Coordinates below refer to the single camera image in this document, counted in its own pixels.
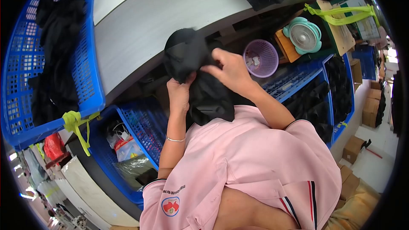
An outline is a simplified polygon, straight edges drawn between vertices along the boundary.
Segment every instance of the neon green strap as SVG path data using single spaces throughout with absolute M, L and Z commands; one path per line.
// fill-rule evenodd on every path
M 89 121 L 94 119 L 95 117 L 99 116 L 99 112 L 96 112 L 89 116 L 88 119 L 81 120 L 81 114 L 79 112 L 70 111 L 63 115 L 63 119 L 65 121 L 64 128 L 67 131 L 73 131 L 77 136 L 79 141 L 81 142 L 82 148 L 87 156 L 91 154 L 88 151 L 89 148 Z M 87 142 L 85 142 L 84 138 L 79 131 L 79 126 L 81 124 L 87 123 Z
M 325 20 L 327 23 L 330 23 L 335 26 L 351 24 L 351 23 L 360 21 L 362 19 L 365 19 L 369 16 L 373 16 L 377 27 L 380 26 L 378 18 L 376 17 L 376 14 L 375 14 L 375 10 L 373 9 L 373 6 L 370 6 L 370 5 L 357 6 L 357 7 L 340 7 L 340 8 L 334 8 L 328 11 L 322 11 L 320 9 L 314 9 L 308 4 L 305 4 L 304 11 L 308 11 L 312 15 L 316 14 L 320 16 L 323 20 Z M 331 16 L 333 14 L 348 13 L 348 12 L 360 12 L 360 13 L 354 14 L 354 15 L 351 15 L 345 18 L 341 18 L 341 19 L 336 19 Z
M 44 160 L 44 153 L 43 153 L 43 151 L 41 150 L 40 144 L 39 144 L 39 143 L 36 143 L 36 147 L 37 147 L 37 149 L 38 149 L 38 152 L 40 152 L 41 158 L 43 158 L 43 160 Z

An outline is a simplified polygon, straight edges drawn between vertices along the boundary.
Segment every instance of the blue mesh crate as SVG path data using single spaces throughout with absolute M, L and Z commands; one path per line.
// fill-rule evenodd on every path
M 31 100 L 33 90 L 27 81 L 42 73 L 44 51 L 40 47 L 41 29 L 35 23 L 39 0 L 28 0 L 17 19 L 7 49 L 1 79 L 1 130 L 6 141 L 20 151 L 63 129 L 62 118 L 44 125 L 33 125 Z M 95 55 L 93 5 L 85 0 L 85 20 L 79 34 L 69 68 L 79 97 L 79 111 L 83 117 L 105 107 Z
M 286 73 L 265 84 L 263 89 L 280 103 L 283 103 L 313 80 L 321 71 L 321 67 L 301 64 L 290 68 Z
M 328 83 L 328 77 L 323 69 L 322 59 L 290 67 L 286 73 L 264 85 L 263 89 L 280 103 L 283 103 L 317 76 L 320 78 L 320 81 L 326 81 Z M 328 123 L 334 125 L 334 113 L 330 92 L 326 96 L 325 101 L 329 104 Z M 331 148 L 332 141 L 326 145 L 328 148 Z
M 116 171 L 113 163 L 118 162 L 117 155 L 111 149 L 105 134 L 99 130 L 100 126 L 105 124 L 104 119 L 109 119 L 114 114 L 120 116 L 156 170 L 159 169 L 159 157 L 166 138 L 168 118 L 157 100 L 149 97 L 126 105 L 111 105 L 101 112 L 101 120 L 95 119 L 89 124 L 89 152 L 112 183 L 143 210 L 142 192 L 134 191 Z
M 362 79 L 376 80 L 374 48 L 366 46 L 351 53 L 352 58 L 359 59 L 361 63 Z
M 324 67 L 324 70 L 325 70 L 325 63 L 326 63 L 328 60 L 330 60 L 332 57 L 333 57 L 333 55 L 330 55 L 330 56 L 328 56 L 327 58 L 325 58 L 325 59 L 322 61 L 322 65 L 323 65 L 323 67 Z M 351 89 L 351 91 L 352 91 L 352 92 L 351 92 L 351 94 L 352 94 L 352 96 L 351 96 L 352 107 L 351 107 L 351 112 L 346 116 L 344 122 L 342 122 L 342 123 L 335 123 L 335 125 L 334 125 L 334 132 L 333 132 L 332 144 L 334 144 L 335 141 L 337 141 L 337 139 L 339 138 L 339 136 L 341 135 L 341 133 L 344 131 L 344 129 L 346 128 L 346 125 L 349 123 L 349 121 L 351 120 L 352 116 L 353 116 L 354 113 L 355 113 L 355 98 L 354 98 L 355 95 L 354 95 L 354 92 L 353 92 L 353 91 L 354 91 L 354 82 L 353 82 L 353 80 L 352 80 L 351 66 L 349 65 L 348 55 L 347 55 L 347 54 L 344 54 L 342 57 L 343 57 L 344 63 L 345 63 L 346 75 L 347 75 L 347 77 L 348 77 L 348 79 L 349 79 L 349 81 L 350 81 L 350 89 Z

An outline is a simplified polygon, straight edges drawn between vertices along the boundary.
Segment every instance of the cardboard box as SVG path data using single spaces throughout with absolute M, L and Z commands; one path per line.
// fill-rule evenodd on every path
M 345 201 L 343 200 L 338 200 L 337 205 L 335 206 L 335 210 L 344 207 Z
M 351 66 L 352 81 L 354 82 L 354 93 L 362 84 L 361 61 L 359 59 L 350 58 L 349 65 Z
M 377 81 L 371 80 L 371 89 L 381 89 L 381 84 Z
M 344 147 L 344 152 L 342 158 L 350 163 L 354 163 L 357 159 L 359 152 L 361 151 L 361 146 L 364 143 L 364 140 L 351 136 Z
M 350 174 L 348 178 L 342 183 L 340 200 L 346 201 L 354 193 L 359 186 L 359 178 L 354 174 Z
M 381 66 L 379 67 L 379 77 L 385 77 L 385 64 L 381 62 Z
M 352 174 L 352 170 L 349 169 L 347 166 L 343 165 L 341 168 L 341 179 L 342 183 Z
M 381 100 L 381 90 L 377 89 L 369 89 L 369 94 L 368 98 L 376 99 L 376 100 Z
M 362 110 L 362 124 L 376 128 L 376 115 L 378 114 L 379 100 L 366 98 Z

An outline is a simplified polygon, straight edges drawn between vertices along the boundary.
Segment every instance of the small desk fan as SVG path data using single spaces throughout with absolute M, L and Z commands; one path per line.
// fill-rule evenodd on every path
M 321 31 L 306 18 L 295 17 L 283 28 L 283 33 L 295 46 L 297 53 L 316 53 L 321 49 Z

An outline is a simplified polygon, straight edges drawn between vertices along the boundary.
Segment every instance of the embroidered logo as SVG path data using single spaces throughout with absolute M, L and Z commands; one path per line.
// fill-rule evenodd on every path
M 180 199 L 179 197 L 165 198 L 162 201 L 162 210 L 168 217 L 174 217 L 179 212 Z

